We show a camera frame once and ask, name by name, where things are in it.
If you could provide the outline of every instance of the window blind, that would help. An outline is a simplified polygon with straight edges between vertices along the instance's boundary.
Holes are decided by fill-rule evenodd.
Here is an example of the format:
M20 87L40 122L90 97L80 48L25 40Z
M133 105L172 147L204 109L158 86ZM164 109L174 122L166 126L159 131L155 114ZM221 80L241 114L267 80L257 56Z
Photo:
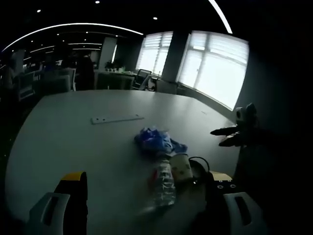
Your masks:
M136 69L149 70L162 75L173 32L147 35L142 42Z
M248 54L244 40L193 31L177 80L233 110L244 82Z

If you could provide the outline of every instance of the white table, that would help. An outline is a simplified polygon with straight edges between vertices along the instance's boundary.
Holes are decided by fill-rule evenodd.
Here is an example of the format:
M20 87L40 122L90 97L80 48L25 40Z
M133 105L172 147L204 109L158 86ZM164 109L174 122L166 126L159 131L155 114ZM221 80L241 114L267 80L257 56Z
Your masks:
M91 124L91 117L105 114L145 119ZM154 164L140 155L134 136L143 127L168 128L173 139L188 145L189 156L204 157L211 170L233 176L239 149L218 147L221 137L210 135L231 124L203 103L180 95L107 90L46 96L13 145L5 178L7 205L16 218L27 221L29 210L65 174L84 170L89 235L179 234L204 209L204 194L180 197L154 220L138 216L147 202Z

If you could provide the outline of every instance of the curved light strip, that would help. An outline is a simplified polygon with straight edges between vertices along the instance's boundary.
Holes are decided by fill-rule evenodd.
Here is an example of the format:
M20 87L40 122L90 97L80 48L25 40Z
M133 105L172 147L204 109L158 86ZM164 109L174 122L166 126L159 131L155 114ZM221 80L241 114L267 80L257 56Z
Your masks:
M112 63L114 62L114 59L115 59L116 49L117 49L117 44L114 47L113 56L112 56Z
M100 50L96 48L73 48L73 50Z
M88 44L88 45L102 45L101 43L69 43L69 45L82 45L82 44Z
M214 9L216 10L217 14L219 14L221 20L223 21L223 24L227 30L228 33L233 33L231 31L231 28L229 26L228 21L226 20L226 17L224 15L224 13L222 12L222 10L220 9L220 7L217 5L217 3L215 2L215 0L209 0L209 2L211 3L211 5L214 7Z
M40 49L37 49L37 50L33 50L33 51L31 51L30 53L33 53L33 52L38 51L38 50L43 50L43 49L51 48L51 47L54 47L54 46L43 47L43 48L40 48Z
M118 28L118 29L122 29L122 30L125 30L125 31L129 31L129 32L132 32L132 33L136 33L136 34L139 34L139 35L143 35L143 33L139 33L137 31L134 31L134 30L131 30L131 29L128 29L128 28L123 28L123 27L119 27L119 26L114 26L114 25L110 25L110 24L103 24L103 23L63 23L63 24L57 24L57 25L53 25L53 26L49 26L49 27L46 27L46 28L41 28L41 29L38 29L34 32L31 32L31 33L28 33L22 37L20 37L19 39L15 40L14 42L12 42L11 44L9 44L8 46L6 46L2 52L4 52L6 49L8 49L10 46L12 46L14 43L18 42L19 40L29 36L29 35L32 35L34 33L38 33L40 31L43 31L43 30L46 30L46 29L50 29L50 28L56 28L56 27L62 27L62 26L70 26L70 25L94 25L94 26L105 26L105 27L111 27L111 28Z

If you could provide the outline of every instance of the wall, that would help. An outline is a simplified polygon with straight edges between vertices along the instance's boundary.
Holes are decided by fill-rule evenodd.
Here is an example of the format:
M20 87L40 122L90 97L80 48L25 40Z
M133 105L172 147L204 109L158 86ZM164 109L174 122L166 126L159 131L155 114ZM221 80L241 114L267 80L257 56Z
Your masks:
M251 51L246 78L236 107L255 104L261 127L276 133L291 132L291 87L278 67Z
M143 38L119 38L115 61L120 62L127 71L135 71Z

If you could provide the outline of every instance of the table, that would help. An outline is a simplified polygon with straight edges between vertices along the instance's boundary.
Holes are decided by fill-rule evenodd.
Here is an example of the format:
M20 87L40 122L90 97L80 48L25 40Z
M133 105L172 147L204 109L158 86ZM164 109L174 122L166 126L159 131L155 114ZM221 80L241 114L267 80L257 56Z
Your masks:
M125 76L136 76L137 73L133 71L124 71L124 72L119 72L119 71L106 71L106 70L93 70L94 73L107 73L107 74L119 74L119 75L125 75Z
M91 117L139 114L142 120L92 125ZM146 91L81 91L45 96L32 110L14 142L5 177L13 216L29 210L70 172L88 177L88 235L180 234L204 209L204 193L187 193L164 215L141 213L149 201L147 180L155 163L141 156L134 136L143 127L169 129L188 145L189 156L208 160L211 170L233 176L239 148L218 147L210 135L232 123L185 96Z

